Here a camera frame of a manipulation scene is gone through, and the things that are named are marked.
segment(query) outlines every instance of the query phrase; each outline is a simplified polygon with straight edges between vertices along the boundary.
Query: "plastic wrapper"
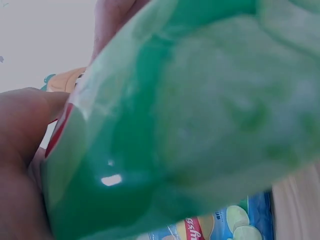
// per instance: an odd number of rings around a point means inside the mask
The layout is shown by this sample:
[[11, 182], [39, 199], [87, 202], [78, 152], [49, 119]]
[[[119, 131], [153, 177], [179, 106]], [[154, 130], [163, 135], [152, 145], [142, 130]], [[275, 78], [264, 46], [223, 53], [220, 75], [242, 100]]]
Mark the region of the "plastic wrapper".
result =
[[48, 145], [57, 240], [205, 216], [318, 159], [319, 15], [302, 6], [152, 0], [134, 16], [87, 68]]
[[186, 218], [178, 224], [140, 235], [137, 240], [273, 240], [269, 193], [247, 197], [213, 214]]

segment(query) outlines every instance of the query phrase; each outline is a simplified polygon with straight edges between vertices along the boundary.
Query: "hand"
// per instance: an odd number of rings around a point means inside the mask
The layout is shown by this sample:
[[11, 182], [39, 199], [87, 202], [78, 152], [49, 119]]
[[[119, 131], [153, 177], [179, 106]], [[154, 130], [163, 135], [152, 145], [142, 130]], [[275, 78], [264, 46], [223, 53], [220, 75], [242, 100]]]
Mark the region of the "hand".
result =
[[28, 167], [36, 155], [32, 165], [39, 179], [44, 150], [37, 149], [67, 98], [64, 92], [33, 88], [0, 93], [0, 239], [53, 239], [41, 190]]
[[97, 0], [94, 47], [90, 63], [116, 33], [150, 0]]

